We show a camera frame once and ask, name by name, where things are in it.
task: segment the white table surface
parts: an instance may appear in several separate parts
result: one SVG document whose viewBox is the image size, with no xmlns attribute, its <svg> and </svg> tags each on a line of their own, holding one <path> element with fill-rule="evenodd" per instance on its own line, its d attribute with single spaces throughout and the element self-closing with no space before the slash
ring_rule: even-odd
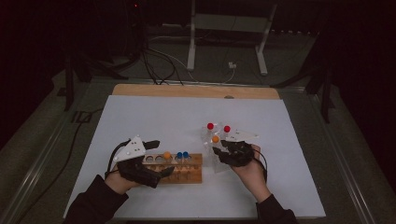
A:
<svg viewBox="0 0 396 224">
<path fill-rule="evenodd" d="M 132 189 L 115 218 L 256 218 L 255 199 L 239 178 L 231 170 L 215 174 L 200 136 L 208 122 L 257 133 L 260 137 L 248 142 L 261 146 L 268 186 L 283 207 L 297 217 L 325 216 L 282 100 L 114 95 L 108 97 L 66 211 L 96 175 L 104 175 L 113 149 L 139 134 L 143 141 L 161 141 L 152 153 L 203 153 L 203 183 Z"/>
</svg>

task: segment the wooden block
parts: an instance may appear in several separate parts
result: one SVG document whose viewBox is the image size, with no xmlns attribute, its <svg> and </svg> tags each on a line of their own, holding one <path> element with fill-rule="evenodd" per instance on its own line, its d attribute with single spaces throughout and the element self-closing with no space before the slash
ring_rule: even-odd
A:
<svg viewBox="0 0 396 224">
<path fill-rule="evenodd" d="M 165 160 L 163 154 L 146 155 L 143 164 L 150 170 L 161 170 L 175 166 L 174 172 L 162 178 L 160 184 L 201 184 L 202 183 L 202 154 L 190 154 L 188 160 L 176 160 L 177 155 L 171 154 L 171 158 Z"/>
</svg>

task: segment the red cap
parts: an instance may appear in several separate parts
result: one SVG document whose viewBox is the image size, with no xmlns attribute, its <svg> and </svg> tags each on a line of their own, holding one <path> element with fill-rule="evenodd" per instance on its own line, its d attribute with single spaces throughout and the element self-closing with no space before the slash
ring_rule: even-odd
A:
<svg viewBox="0 0 396 224">
<path fill-rule="evenodd" d="M 215 127 L 215 125 L 213 123 L 207 123 L 206 127 L 208 130 L 212 130 Z"/>
<path fill-rule="evenodd" d="M 224 126 L 224 132 L 225 133 L 229 133 L 230 130 L 231 130 L 230 126 L 228 126 L 228 125 Z"/>
</svg>

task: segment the cable connector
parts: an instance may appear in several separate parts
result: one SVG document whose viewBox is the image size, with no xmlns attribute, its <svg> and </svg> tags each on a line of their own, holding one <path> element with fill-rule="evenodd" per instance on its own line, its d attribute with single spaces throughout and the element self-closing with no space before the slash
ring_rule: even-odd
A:
<svg viewBox="0 0 396 224">
<path fill-rule="evenodd" d="M 236 68 L 236 63 L 235 62 L 228 62 L 228 67 L 231 69 L 235 69 Z"/>
</svg>

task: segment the dark background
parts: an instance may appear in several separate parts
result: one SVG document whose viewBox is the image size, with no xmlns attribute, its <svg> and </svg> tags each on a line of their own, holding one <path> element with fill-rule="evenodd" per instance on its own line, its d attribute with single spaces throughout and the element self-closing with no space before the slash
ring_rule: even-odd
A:
<svg viewBox="0 0 396 224">
<path fill-rule="evenodd" d="M 0 147 L 29 118 L 51 92 L 51 78 L 64 69 L 64 32 L 84 32 L 75 39 L 77 46 L 92 55 L 111 60 L 120 53 L 115 43 L 120 33 L 122 1 L 96 0 L 108 8 L 106 19 L 99 20 L 92 1 L 2 1 L 0 5 Z M 244 5 L 224 1 L 198 1 L 203 12 L 219 10 L 223 14 L 262 13 L 254 1 Z M 385 1 L 277 1 L 272 29 L 317 35 L 307 60 L 332 72 L 332 84 L 339 87 L 343 100 L 361 128 L 373 154 L 396 191 L 396 132 L 394 109 L 395 66 L 391 55 L 395 48 L 392 34 L 394 3 Z M 126 1 L 131 6 L 134 1 Z M 145 24 L 164 22 L 182 26 L 190 22 L 190 1 L 139 1 L 138 14 Z M 106 30 L 103 26 L 113 27 Z"/>
</svg>

